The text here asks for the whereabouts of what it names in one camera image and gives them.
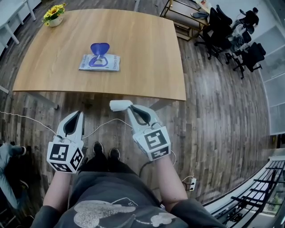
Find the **black office chair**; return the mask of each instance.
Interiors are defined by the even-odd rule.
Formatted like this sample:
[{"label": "black office chair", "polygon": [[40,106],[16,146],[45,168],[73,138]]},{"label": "black office chair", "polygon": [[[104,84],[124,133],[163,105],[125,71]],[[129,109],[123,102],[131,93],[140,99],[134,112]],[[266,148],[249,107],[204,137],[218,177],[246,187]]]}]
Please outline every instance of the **black office chair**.
[{"label": "black office chair", "polygon": [[261,44],[257,44],[256,42],[254,42],[251,45],[251,47],[247,49],[247,52],[241,51],[240,55],[243,62],[241,63],[238,58],[233,58],[235,62],[238,64],[238,66],[233,70],[235,71],[237,68],[240,68],[242,74],[241,79],[243,79],[245,71],[245,68],[243,66],[246,66],[251,72],[259,68],[262,69],[262,66],[260,64],[256,68],[253,67],[255,66],[256,63],[265,59],[266,52]]},{"label": "black office chair", "polygon": [[[218,58],[221,52],[220,48],[230,48],[230,43],[226,37],[232,33],[231,23],[232,20],[221,11],[219,5],[217,5],[217,11],[211,8],[210,25],[203,31],[203,35],[199,35],[204,42],[195,42],[194,45],[206,45],[209,54],[208,59],[211,59],[212,55]],[[210,31],[213,31],[211,37],[208,35]]]}]

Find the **wooden floor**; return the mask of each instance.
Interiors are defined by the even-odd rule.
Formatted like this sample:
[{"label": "wooden floor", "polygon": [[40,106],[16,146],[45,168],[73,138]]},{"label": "wooden floor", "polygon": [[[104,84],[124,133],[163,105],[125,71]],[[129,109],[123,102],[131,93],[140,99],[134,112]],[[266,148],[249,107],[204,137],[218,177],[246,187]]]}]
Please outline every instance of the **wooden floor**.
[{"label": "wooden floor", "polygon": [[[0,59],[0,85],[12,90],[21,61],[34,36],[42,26],[41,17],[52,4],[42,3],[35,9],[37,20],[29,16],[15,35],[19,45],[9,42],[9,48]],[[66,9],[115,8],[134,10],[134,0],[67,0]],[[139,12],[158,15],[162,0],[142,0]],[[205,47],[194,46],[193,41],[179,39],[187,93],[186,102],[175,102],[158,112],[168,129],[172,149],[176,153],[175,168],[181,179],[192,175],[197,178],[195,191],[189,193],[202,203],[233,189],[259,170],[267,161],[272,147],[269,137],[269,117],[265,92],[258,72],[245,71],[244,80],[233,65],[208,60]],[[25,93],[0,92],[0,110],[32,117],[53,130],[66,115],[81,110],[85,114],[85,134],[99,125],[127,116],[113,113],[111,99],[130,99],[135,104],[149,106],[156,99],[110,96],[102,94],[43,93],[60,104],[59,110],[46,108]],[[35,172],[41,177],[29,190],[29,200],[24,214],[35,214],[52,180],[52,168],[46,163],[47,145],[53,134],[29,119],[0,114],[0,139],[31,145]],[[92,144],[100,141],[108,150],[118,147],[122,161],[135,172],[147,162],[145,155],[134,144],[130,129],[120,122],[103,126],[97,133],[85,139],[86,155],[92,156]],[[157,185],[154,167],[148,165],[142,173],[143,181],[154,189]]]}]

